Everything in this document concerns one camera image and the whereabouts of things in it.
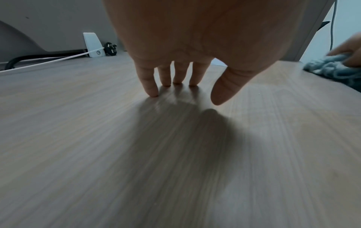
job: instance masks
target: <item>wooden surface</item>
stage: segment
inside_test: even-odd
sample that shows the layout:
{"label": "wooden surface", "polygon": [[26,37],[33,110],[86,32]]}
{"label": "wooden surface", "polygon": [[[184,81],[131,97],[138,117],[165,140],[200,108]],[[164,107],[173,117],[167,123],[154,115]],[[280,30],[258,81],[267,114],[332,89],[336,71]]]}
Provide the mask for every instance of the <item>wooden surface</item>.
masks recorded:
{"label": "wooden surface", "polygon": [[125,53],[0,77],[0,227],[361,227],[361,94],[301,68],[217,107],[221,66],[158,98]]}

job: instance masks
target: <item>hand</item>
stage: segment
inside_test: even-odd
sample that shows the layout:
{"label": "hand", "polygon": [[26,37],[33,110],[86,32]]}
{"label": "hand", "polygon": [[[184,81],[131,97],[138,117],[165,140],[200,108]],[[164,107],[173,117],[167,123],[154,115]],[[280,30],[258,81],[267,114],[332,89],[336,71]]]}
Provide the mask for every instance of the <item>hand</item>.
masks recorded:
{"label": "hand", "polygon": [[343,62],[343,65],[348,67],[361,66],[361,32],[354,34],[327,55],[335,56],[343,53],[351,53],[351,56]]}
{"label": "hand", "polygon": [[307,0],[104,0],[146,93],[182,83],[190,62],[197,85],[213,58],[227,64],[211,100],[220,105],[288,50]]}

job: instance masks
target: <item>teal towel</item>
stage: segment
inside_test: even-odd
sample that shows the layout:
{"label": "teal towel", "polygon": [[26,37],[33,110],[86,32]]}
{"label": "teal towel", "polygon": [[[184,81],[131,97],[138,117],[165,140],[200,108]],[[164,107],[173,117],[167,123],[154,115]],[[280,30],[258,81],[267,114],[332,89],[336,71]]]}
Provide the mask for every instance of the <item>teal towel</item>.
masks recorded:
{"label": "teal towel", "polygon": [[303,69],[361,92],[361,68],[350,68],[342,64],[349,56],[349,54],[326,56],[307,63]]}

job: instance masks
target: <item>pinky finger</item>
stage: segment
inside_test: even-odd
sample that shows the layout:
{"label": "pinky finger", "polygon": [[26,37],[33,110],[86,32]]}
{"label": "pinky finger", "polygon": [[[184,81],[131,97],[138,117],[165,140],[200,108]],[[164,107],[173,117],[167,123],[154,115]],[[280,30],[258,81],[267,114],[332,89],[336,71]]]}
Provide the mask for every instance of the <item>pinky finger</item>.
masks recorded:
{"label": "pinky finger", "polygon": [[135,64],[138,78],[143,85],[145,92],[150,97],[158,96],[158,87],[154,80],[154,68],[144,68]]}

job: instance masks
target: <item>power cord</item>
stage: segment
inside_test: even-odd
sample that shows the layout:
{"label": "power cord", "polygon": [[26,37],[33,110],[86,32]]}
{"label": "power cord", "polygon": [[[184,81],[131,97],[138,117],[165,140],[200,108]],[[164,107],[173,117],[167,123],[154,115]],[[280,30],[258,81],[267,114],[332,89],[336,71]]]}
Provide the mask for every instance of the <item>power cord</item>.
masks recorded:
{"label": "power cord", "polygon": [[331,45],[330,45],[330,51],[334,47],[334,24],[335,24],[336,11],[337,11],[337,0],[335,0],[334,14],[332,15],[332,21],[331,21]]}

